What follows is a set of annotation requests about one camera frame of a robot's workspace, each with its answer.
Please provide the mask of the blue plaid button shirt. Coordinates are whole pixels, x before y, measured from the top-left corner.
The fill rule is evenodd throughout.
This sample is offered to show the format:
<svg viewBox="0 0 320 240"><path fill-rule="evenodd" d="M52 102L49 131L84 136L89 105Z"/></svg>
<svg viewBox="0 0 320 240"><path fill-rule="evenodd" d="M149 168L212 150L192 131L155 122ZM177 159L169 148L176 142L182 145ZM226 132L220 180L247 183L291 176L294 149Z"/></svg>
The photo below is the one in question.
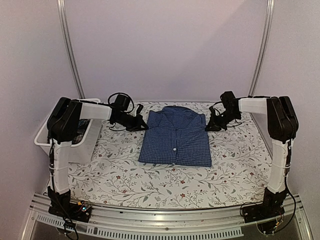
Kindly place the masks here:
<svg viewBox="0 0 320 240"><path fill-rule="evenodd" d="M206 116L183 106L151 110L138 161L156 165L211 167Z"/></svg>

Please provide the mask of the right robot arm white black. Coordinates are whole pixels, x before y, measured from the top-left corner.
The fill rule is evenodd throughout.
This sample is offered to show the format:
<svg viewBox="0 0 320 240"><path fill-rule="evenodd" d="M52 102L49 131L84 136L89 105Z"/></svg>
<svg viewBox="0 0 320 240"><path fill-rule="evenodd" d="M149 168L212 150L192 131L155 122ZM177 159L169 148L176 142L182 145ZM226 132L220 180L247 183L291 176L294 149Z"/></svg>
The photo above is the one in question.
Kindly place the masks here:
<svg viewBox="0 0 320 240"><path fill-rule="evenodd" d="M210 119L205 127L207 132L227 130L233 120L240 120L242 113L266 115L267 130L272 141L272 165L263 201L260 204L244 206L243 217L257 219L274 217L284 213L283 202L290 190L288 175L291 168L291 156L294 139L299 128L298 119L288 96L248 96L235 97L232 91L220 96L224 112L214 106L209 107Z"/></svg>

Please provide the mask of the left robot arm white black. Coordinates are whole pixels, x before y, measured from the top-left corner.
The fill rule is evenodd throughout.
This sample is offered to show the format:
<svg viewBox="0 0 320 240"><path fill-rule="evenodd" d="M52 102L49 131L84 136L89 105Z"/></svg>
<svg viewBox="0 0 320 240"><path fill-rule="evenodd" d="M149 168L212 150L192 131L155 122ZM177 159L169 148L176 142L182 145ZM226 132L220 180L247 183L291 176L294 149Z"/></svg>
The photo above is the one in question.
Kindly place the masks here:
<svg viewBox="0 0 320 240"><path fill-rule="evenodd" d="M116 93L115 102L101 103L83 99L62 97L54 107L47 121L50 143L49 172L51 185L47 193L52 206L63 216L74 213L70 202L71 191L68 182L68 163L72 141L76 136L79 121L108 120L111 124L120 124L126 131L148 130L148 125L140 114L143 106L135 108L135 115L128 110L133 100L124 93Z"/></svg>

